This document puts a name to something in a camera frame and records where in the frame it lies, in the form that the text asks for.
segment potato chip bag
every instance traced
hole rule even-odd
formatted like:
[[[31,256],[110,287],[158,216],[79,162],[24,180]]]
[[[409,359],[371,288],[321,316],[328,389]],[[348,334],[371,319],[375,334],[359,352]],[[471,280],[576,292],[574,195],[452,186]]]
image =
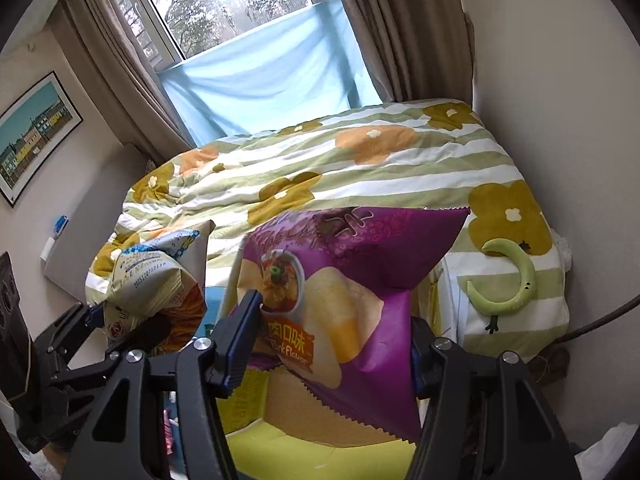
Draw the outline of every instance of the potato chip bag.
[[[467,209],[284,212],[246,240],[238,302],[260,291],[252,363],[284,364],[332,410],[416,442],[410,295],[455,241]]]

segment framed picture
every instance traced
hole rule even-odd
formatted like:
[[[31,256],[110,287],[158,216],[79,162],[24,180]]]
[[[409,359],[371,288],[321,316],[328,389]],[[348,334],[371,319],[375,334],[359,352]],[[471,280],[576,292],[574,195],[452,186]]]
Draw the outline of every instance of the framed picture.
[[[0,116],[0,191],[11,207],[56,146],[81,122],[55,72]]]

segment striped comforter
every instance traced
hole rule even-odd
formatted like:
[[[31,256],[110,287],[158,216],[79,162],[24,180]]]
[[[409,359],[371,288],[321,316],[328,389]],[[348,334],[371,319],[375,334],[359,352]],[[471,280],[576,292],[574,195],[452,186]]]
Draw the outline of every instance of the striped comforter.
[[[430,275],[426,305],[434,330],[468,350],[514,349],[528,358],[566,330],[564,272],[548,225],[511,158],[472,110],[453,100],[349,110],[176,156],[127,194],[87,276],[88,300],[102,299],[114,258],[141,241],[212,219],[206,286],[226,285],[247,232],[285,210],[338,206],[470,206],[460,236]],[[517,291],[514,264],[479,250],[497,237],[531,255],[538,291],[490,335],[465,291],[468,280],[494,301]]]

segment light blue sheet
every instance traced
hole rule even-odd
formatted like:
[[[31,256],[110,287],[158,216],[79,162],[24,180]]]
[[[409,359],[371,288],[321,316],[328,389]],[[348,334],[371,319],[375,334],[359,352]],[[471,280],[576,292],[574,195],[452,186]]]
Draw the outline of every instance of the light blue sheet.
[[[283,16],[158,75],[198,146],[380,103],[341,0]]]
[[[208,286],[204,289],[204,301],[207,305],[207,311],[204,313],[195,334],[193,334],[194,337],[204,337],[208,335],[206,325],[215,325],[218,321],[218,312],[225,289],[225,286]]]

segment beige curtain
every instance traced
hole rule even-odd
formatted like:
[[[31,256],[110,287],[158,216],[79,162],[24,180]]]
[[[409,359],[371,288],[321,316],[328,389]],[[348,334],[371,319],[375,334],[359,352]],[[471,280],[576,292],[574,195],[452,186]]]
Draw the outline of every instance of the beige curtain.
[[[460,0],[342,0],[385,101],[472,100],[472,28]]]
[[[191,148],[114,0],[60,0],[49,25],[82,86],[123,144],[134,144],[156,163]]]

